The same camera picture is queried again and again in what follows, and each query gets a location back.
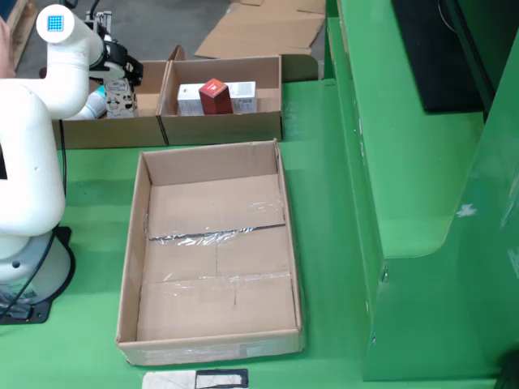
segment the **red box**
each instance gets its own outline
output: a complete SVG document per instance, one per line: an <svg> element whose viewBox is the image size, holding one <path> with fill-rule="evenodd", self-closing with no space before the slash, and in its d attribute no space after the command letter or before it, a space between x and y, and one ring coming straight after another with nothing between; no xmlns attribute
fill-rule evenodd
<svg viewBox="0 0 519 389"><path fill-rule="evenodd" d="M211 79L199 90L202 108L206 115L233 113L229 87L217 79Z"/></svg>

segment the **white product box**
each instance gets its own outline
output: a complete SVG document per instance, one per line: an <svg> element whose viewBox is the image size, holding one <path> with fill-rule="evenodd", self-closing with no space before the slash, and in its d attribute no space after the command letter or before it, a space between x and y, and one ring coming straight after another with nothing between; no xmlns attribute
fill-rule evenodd
<svg viewBox="0 0 519 389"><path fill-rule="evenodd" d="M229 87L233 113L240 115L244 113L255 113L256 102L256 82L245 83L224 83ZM204 109L200 101L199 90L203 83L183 83L178 89L178 109L182 116L203 116Z"/></svg>
<svg viewBox="0 0 519 389"><path fill-rule="evenodd" d="M116 79L105 83L106 110L108 119L137 118L137 96L127 79Z"/></svg>

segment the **wooden pallet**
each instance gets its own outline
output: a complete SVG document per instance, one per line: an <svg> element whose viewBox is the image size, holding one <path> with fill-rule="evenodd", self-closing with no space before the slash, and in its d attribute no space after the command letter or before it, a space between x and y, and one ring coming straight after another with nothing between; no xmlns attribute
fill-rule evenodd
<svg viewBox="0 0 519 389"><path fill-rule="evenodd" d="M36 22L38 9L33 0L18 0L7 19L13 38L13 54L15 67L24 53L25 45L31 35L32 27Z"/></svg>

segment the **cardboard box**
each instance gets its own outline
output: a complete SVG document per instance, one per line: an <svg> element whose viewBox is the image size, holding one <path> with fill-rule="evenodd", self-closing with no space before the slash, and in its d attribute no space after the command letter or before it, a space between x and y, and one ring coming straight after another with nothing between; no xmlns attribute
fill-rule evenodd
<svg viewBox="0 0 519 389"><path fill-rule="evenodd" d="M255 81L257 112L183 117L178 89L183 83ZM159 114L171 145L282 139L281 56L174 61L167 70Z"/></svg>
<svg viewBox="0 0 519 389"><path fill-rule="evenodd" d="M134 365L303 349L276 141L141 153L116 344Z"/></svg>
<svg viewBox="0 0 519 389"><path fill-rule="evenodd" d="M107 115L93 120L63 121L66 148L104 148L104 147L151 147L165 146L167 139L157 117L158 102L164 76L169 62L183 59L181 46L176 46L167 61L142 61L144 75L141 85L135 87L138 118L108 119ZM90 92L99 84L90 83ZM54 136L61 148L58 122L53 122Z"/></svg>

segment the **gray floor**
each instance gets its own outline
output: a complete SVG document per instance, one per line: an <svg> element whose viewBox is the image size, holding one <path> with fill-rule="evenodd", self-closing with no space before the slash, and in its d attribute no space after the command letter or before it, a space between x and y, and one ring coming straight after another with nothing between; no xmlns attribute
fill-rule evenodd
<svg viewBox="0 0 519 389"><path fill-rule="evenodd" d="M36 0L39 9L58 0ZM92 0L79 0L74 12L84 19ZM186 50L188 58L225 14L229 0L100 0L98 11L110 10L112 35L128 53L139 60L166 59L176 44ZM324 29L312 48L312 55L324 62ZM36 78L45 66L45 45L32 30L17 76Z"/></svg>

